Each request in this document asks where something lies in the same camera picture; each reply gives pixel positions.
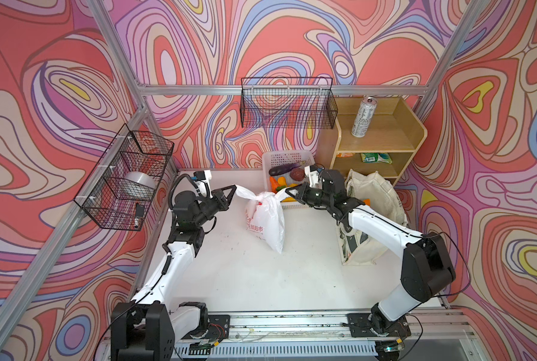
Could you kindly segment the cream canvas tote bag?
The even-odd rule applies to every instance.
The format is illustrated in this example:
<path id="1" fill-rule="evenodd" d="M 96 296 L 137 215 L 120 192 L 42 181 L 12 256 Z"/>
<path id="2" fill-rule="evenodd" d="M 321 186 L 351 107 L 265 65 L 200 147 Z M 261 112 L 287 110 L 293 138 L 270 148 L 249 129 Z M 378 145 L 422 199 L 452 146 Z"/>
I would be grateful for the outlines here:
<path id="1" fill-rule="evenodd" d="M 377 172 L 363 175 L 351 170 L 345 189 L 349 197 L 368 203 L 349 214 L 351 225 L 337 226 L 342 264 L 373 265 L 388 251 L 402 258 L 408 219 L 389 180 Z"/>

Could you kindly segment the white plastic grocery bag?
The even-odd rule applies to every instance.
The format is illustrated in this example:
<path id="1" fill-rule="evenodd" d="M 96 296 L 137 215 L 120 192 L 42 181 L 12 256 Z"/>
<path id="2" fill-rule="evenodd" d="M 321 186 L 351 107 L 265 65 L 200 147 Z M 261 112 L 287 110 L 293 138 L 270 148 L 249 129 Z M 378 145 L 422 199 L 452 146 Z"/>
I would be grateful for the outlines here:
<path id="1" fill-rule="evenodd" d="M 285 239 L 285 219 L 281 203 L 288 197 L 286 191 L 255 194 L 251 190 L 237 185 L 235 194 L 248 201 L 244 211 L 247 230 L 264 240 L 273 251 L 282 254 Z"/>

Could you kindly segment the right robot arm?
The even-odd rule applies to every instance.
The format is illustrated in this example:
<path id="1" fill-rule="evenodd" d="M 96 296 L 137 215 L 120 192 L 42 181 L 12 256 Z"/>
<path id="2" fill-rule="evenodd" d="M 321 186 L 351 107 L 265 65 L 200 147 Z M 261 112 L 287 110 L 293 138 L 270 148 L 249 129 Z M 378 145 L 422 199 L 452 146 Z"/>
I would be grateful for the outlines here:
<path id="1" fill-rule="evenodd" d="M 286 194 L 310 208 L 327 211 L 348 231 L 373 237 L 402 261 L 400 283 L 371 308 L 366 325 L 372 334 L 390 334 L 398 320 L 455 281 L 455 268 L 439 234 L 410 230 L 350 197 L 337 170 L 314 171 L 309 167 L 309 179 L 288 187 Z"/>

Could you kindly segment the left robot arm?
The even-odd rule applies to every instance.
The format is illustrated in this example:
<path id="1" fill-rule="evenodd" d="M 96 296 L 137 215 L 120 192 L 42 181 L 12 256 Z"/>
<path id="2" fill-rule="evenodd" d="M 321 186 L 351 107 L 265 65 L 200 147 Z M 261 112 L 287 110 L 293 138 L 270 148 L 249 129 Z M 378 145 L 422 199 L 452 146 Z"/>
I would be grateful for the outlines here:
<path id="1" fill-rule="evenodd" d="M 172 225 L 163 258 L 144 286 L 129 302 L 116 305 L 110 316 L 111 360 L 170 360 L 179 356 L 176 344 L 183 338 L 204 338 L 218 343 L 224 330 L 213 325 L 204 302 L 171 304 L 184 273 L 198 255 L 204 225 L 215 224 L 217 214 L 229 210 L 237 187 L 211 188 L 210 171 L 181 174 L 168 196 Z"/>

